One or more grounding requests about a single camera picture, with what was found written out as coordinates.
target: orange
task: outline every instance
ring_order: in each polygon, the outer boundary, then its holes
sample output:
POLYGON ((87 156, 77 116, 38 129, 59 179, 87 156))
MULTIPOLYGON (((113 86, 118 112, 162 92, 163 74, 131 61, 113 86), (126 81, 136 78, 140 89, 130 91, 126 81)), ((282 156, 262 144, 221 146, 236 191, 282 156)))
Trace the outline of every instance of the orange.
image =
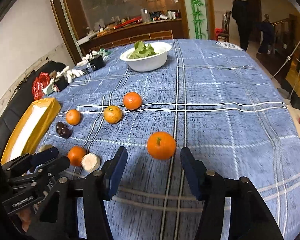
POLYGON ((71 109, 66 114, 66 121, 68 124, 77 125, 81 120, 80 112, 76 109, 71 109))
POLYGON ((158 160, 167 160, 176 151, 176 141, 166 132, 155 132, 147 141, 149 154, 158 160))
POLYGON ((141 96, 136 92, 127 93, 123 97, 123 104, 129 110, 135 110, 139 108, 142 104, 141 96))
POLYGON ((81 160, 86 155, 86 150, 80 146, 73 146, 68 152, 67 157, 70 159, 70 164, 81 167, 81 160))
POLYGON ((116 123, 116 122, 120 121, 120 119, 122 117, 122 113, 121 113, 121 110, 119 107, 108 106, 103 111, 103 116, 108 123, 116 123))

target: lettuce leaf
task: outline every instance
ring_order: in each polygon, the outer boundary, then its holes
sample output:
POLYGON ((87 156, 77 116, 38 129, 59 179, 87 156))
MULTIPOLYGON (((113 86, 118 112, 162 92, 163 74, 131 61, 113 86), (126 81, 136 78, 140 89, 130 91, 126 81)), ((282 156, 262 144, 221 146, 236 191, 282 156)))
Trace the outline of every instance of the lettuce leaf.
POLYGON ((151 46, 151 44, 146 46, 143 41, 137 41, 134 44, 134 52, 131 53, 129 59, 149 57, 155 54, 156 53, 154 52, 154 48, 151 46))

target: wooden chair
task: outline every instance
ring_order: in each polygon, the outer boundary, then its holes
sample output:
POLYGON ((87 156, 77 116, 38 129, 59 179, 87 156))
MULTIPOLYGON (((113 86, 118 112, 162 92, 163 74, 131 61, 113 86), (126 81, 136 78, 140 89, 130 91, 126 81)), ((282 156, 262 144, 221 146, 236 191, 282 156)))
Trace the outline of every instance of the wooden chair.
POLYGON ((229 25, 230 25, 231 11, 226 11, 226 14, 222 15, 222 29, 224 30, 219 34, 218 40, 222 39, 229 42, 229 25))

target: person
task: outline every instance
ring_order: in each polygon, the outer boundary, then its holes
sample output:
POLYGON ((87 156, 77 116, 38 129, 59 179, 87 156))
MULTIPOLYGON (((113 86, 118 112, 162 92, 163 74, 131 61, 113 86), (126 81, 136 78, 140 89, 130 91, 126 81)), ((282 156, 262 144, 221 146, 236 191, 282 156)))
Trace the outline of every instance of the person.
POLYGON ((247 51, 249 46, 249 36, 252 30, 252 22, 249 19, 247 0, 232 0, 232 18, 236 20, 240 47, 247 51))
POLYGON ((274 26, 269 21, 269 15, 265 14, 265 20, 257 25, 258 29, 263 32, 259 53, 268 53, 268 46, 274 42, 274 26))

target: wooden door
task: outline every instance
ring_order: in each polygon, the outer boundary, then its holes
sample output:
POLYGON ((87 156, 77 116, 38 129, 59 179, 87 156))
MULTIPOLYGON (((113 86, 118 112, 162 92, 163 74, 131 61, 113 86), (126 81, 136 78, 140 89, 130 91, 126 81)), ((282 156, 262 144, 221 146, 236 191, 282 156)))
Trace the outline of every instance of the wooden door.
POLYGON ((248 15, 253 21, 253 28, 249 40, 260 42, 261 31, 256 28, 255 23, 261 22, 261 0, 247 0, 247 2, 248 15))

